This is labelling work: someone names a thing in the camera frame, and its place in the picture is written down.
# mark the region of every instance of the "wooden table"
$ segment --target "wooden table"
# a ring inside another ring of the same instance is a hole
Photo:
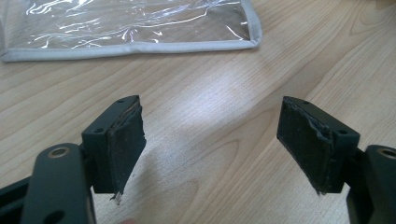
[[[139,94],[148,144],[120,205],[99,223],[348,223],[342,194],[318,196],[276,140],[284,95],[396,147],[396,1],[254,0],[258,49],[0,64],[0,188],[35,156]]]

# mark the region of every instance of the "plastic pouch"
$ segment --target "plastic pouch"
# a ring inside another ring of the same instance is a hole
[[[249,0],[6,0],[2,61],[251,49],[262,40]]]

